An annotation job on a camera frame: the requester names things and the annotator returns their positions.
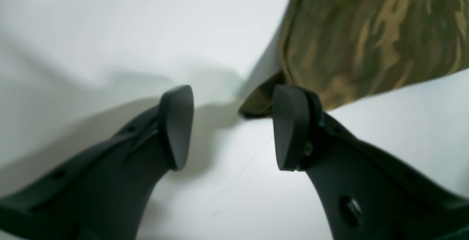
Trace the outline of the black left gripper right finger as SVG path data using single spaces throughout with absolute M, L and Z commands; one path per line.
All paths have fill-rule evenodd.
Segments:
M 303 171 L 335 240 L 467 240 L 468 200 L 355 137 L 318 96 L 278 85 L 272 98 L 277 165 Z

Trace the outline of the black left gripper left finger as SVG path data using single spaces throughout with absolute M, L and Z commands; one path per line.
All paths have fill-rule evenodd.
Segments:
M 151 193 L 185 167 L 194 118 L 189 85 L 112 137 L 1 198 L 1 230 L 27 240 L 134 240 Z

